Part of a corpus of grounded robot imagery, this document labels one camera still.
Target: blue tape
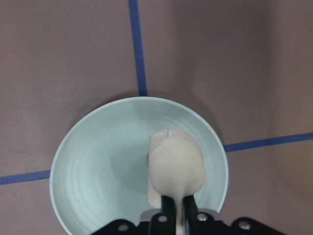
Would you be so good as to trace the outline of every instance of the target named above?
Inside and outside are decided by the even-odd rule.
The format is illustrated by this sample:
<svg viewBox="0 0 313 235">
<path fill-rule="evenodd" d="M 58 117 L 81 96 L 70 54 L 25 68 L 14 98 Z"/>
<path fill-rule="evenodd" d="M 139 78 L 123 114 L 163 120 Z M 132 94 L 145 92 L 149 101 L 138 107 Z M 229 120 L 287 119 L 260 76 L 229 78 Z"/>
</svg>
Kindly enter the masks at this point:
<svg viewBox="0 0 313 235">
<path fill-rule="evenodd" d="M 309 141 L 309 140 L 313 140 L 313 132 L 305 133 L 305 134 L 298 134 L 298 135 L 275 137 L 275 138 L 269 138 L 269 139 L 257 140 L 257 141 L 248 141 L 248 142 L 242 142 L 242 143 L 228 144 L 228 145 L 224 145 L 224 149 L 225 149 L 225 152 L 235 152 L 235 151 L 241 151 L 241 150 L 246 150 L 246 149 L 251 149 L 251 148 L 259 148 L 259 147 L 265 147 L 265 146 L 271 146 L 271 145 L 277 145 L 277 144 Z M 31 172 L 31 173 L 19 174 L 19 175 L 1 176 L 0 185 L 8 185 L 8 184 L 22 183 L 22 182 L 27 182 L 27 181 L 49 179 L 49 177 L 50 177 L 50 170 L 37 171 L 37 172 Z"/>
<path fill-rule="evenodd" d="M 50 170 L 37 171 L 19 175 L 8 175 L 0 177 L 0 185 L 15 184 L 27 181 L 49 179 Z"/>
<path fill-rule="evenodd" d="M 128 0 L 139 96 L 148 96 L 137 0 Z"/>
<path fill-rule="evenodd" d="M 257 141 L 248 141 L 243 143 L 234 143 L 224 145 L 225 152 L 234 152 L 240 151 L 245 149 L 251 148 L 259 148 L 264 146 L 271 146 L 283 143 L 292 143 L 292 142 L 299 142 L 299 141 L 309 141 L 313 140 L 313 132 L 305 133 L 305 134 L 297 134 L 297 135 L 290 135 L 290 136 L 282 136 L 282 137 L 275 137 L 269 138 L 264 140 L 257 140 Z"/>
</svg>

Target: white object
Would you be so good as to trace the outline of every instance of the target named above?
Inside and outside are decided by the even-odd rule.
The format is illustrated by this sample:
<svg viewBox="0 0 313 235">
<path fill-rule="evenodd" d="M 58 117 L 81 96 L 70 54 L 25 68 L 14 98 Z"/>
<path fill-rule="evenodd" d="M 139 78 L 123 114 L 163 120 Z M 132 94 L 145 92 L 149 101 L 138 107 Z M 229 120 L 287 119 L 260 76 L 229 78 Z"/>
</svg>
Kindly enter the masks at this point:
<svg viewBox="0 0 313 235">
<path fill-rule="evenodd" d="M 159 208 L 161 195 L 173 198 L 177 210 L 176 234 L 185 234 L 182 200 L 198 192 L 205 182 L 201 147 L 181 130 L 159 131 L 150 138 L 148 171 L 149 203 Z"/>
<path fill-rule="evenodd" d="M 228 183 L 224 148 L 210 125 L 176 102 L 118 100 L 81 119 L 60 144 L 50 175 L 55 213 L 70 235 L 90 235 L 118 218 L 138 225 L 147 200 L 149 138 L 165 128 L 185 131 L 204 155 L 206 182 L 198 207 L 219 211 Z"/>
</svg>

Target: table surface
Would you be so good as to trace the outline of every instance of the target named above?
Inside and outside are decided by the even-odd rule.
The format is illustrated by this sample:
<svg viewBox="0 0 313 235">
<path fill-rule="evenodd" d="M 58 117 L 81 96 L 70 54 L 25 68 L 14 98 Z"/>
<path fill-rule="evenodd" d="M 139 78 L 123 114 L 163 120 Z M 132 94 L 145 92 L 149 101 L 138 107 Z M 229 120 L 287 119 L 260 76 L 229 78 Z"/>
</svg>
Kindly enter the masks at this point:
<svg viewBox="0 0 313 235">
<path fill-rule="evenodd" d="M 219 135 L 226 223 L 310 234 L 313 2 L 139 0 L 140 25 L 129 2 L 0 4 L 0 233 L 65 235 L 48 184 L 58 145 L 95 108 L 147 92 Z"/>
</svg>

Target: cream-colored object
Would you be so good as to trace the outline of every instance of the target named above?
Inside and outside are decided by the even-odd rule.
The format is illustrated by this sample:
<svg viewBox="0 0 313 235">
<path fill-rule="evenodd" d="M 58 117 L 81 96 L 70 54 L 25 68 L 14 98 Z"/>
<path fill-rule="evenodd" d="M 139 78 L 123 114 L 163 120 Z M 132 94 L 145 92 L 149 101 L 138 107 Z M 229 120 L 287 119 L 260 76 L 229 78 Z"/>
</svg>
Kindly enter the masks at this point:
<svg viewBox="0 0 313 235">
<path fill-rule="evenodd" d="M 186 132 L 162 130 L 150 138 L 148 155 L 148 201 L 160 208 L 160 196 L 174 199 L 177 209 L 176 234 L 184 234 L 182 199 L 198 192 L 205 182 L 203 153 Z"/>
</svg>

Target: light green bowl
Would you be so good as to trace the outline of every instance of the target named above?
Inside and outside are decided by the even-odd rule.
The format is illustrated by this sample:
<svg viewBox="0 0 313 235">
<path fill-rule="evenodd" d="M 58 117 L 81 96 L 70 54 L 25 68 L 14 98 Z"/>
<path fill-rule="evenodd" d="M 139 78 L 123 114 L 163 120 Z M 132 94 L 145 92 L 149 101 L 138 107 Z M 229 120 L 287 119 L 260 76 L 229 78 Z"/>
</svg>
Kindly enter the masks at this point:
<svg viewBox="0 0 313 235">
<path fill-rule="evenodd" d="M 211 126 L 170 100 L 132 97 L 89 113 L 65 136 L 51 169 L 50 196 L 70 235 L 89 235 L 112 220 L 139 223 L 147 201 L 149 138 L 175 128 L 188 132 L 204 154 L 206 183 L 198 207 L 219 211 L 228 184 L 224 148 Z"/>
</svg>

